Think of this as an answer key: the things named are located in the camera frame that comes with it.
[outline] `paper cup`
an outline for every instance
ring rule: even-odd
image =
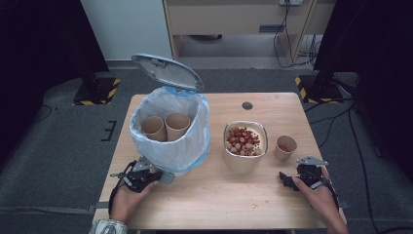
[[[191,120],[185,114],[173,113],[165,119],[168,141],[175,141],[185,135]]]
[[[285,162],[297,149],[297,142],[291,136],[280,136],[277,139],[274,155],[280,162]]]
[[[150,139],[157,141],[167,141],[167,131],[164,120],[158,116],[151,116],[145,119],[140,125],[141,130]]]

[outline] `wooden table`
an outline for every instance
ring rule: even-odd
[[[313,155],[319,149],[294,93],[204,94],[210,108],[210,150],[207,159],[189,174],[170,185],[158,183],[139,204],[128,223],[131,229],[297,229],[323,228],[324,225],[305,197],[284,187],[278,176],[296,175],[297,158]],[[99,201],[109,200],[117,178],[138,158],[131,140],[131,114],[145,95],[136,95],[119,137]],[[245,110],[249,101],[253,108]],[[234,175],[223,161],[223,131],[227,123],[254,121],[267,131],[269,148],[258,168],[250,175]],[[277,137],[289,135],[298,148],[284,163],[274,157]],[[97,209],[94,220],[108,218],[107,209]]]

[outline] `black curtain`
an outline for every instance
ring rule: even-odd
[[[76,0],[0,0],[1,169],[51,87],[108,71]]]

